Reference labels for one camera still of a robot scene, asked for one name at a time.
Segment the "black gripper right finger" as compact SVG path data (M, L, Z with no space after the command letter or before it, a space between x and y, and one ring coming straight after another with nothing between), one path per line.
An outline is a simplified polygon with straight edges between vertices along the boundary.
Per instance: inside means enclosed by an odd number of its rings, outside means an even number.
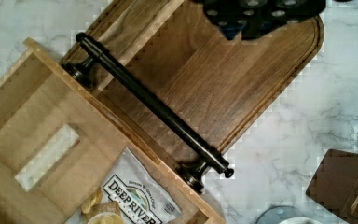
M326 8L326 0L241 0L241 6L246 21L241 39L254 40L318 16Z

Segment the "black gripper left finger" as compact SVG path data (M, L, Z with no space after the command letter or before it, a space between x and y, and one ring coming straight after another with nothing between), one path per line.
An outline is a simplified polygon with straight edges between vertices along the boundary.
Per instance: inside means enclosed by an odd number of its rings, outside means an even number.
M194 0L201 4L203 13L227 40L233 40L246 26L249 17L244 15L241 0Z

